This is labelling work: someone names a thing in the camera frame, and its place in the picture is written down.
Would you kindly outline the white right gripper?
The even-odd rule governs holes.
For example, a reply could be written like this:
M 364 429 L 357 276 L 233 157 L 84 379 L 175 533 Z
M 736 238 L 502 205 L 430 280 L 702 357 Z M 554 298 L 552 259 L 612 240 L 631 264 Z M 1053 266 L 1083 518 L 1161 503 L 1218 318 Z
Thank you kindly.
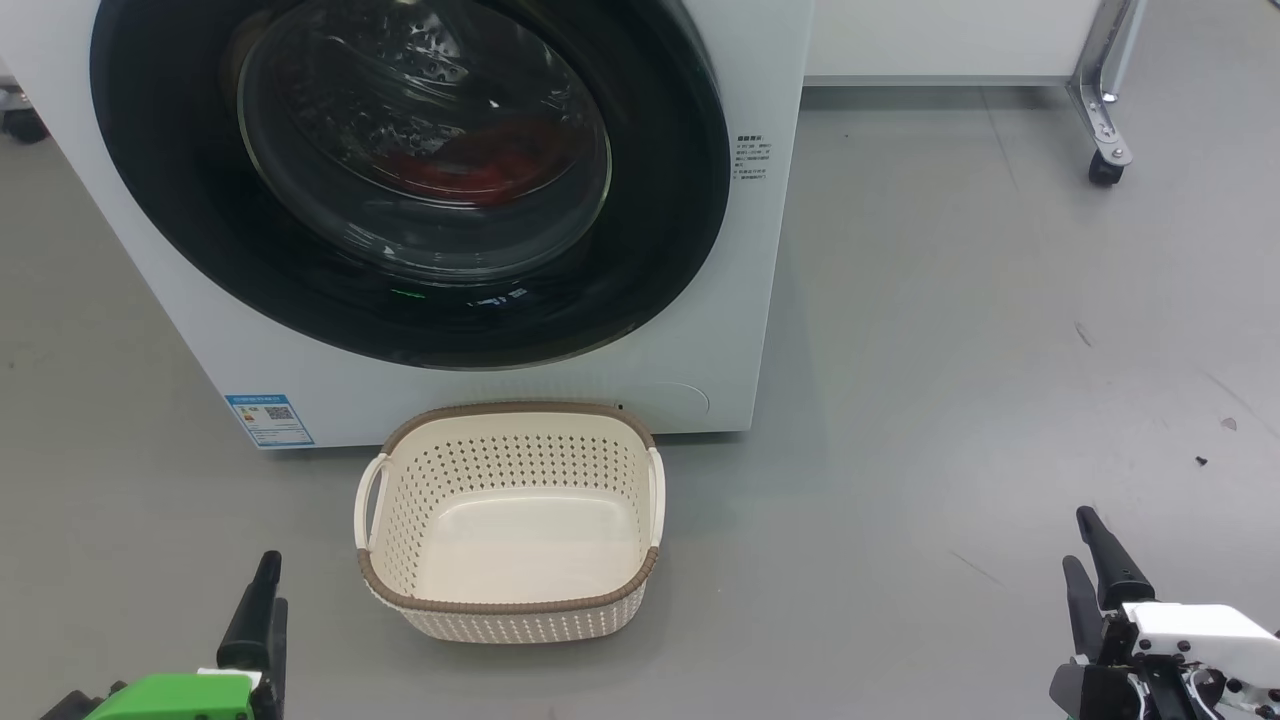
M 1062 557 L 1073 655 L 1125 671 L 1132 719 L 1277 717 L 1276 633 L 1221 603 L 1146 602 L 1155 588 L 1097 511 L 1078 507 L 1076 524 L 1098 587 L 1096 597 L 1080 559 Z

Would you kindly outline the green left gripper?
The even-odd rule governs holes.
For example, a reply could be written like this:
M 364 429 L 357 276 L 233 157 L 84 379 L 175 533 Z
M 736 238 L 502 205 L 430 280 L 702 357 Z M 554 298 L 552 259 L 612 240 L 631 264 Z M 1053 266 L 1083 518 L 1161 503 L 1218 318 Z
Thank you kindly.
M 265 552 L 218 646 L 219 669 L 143 676 L 113 692 L 88 717 L 253 719 L 251 698 L 262 683 L 262 719 L 283 719 L 289 605 L 276 598 L 280 574 L 282 553 Z

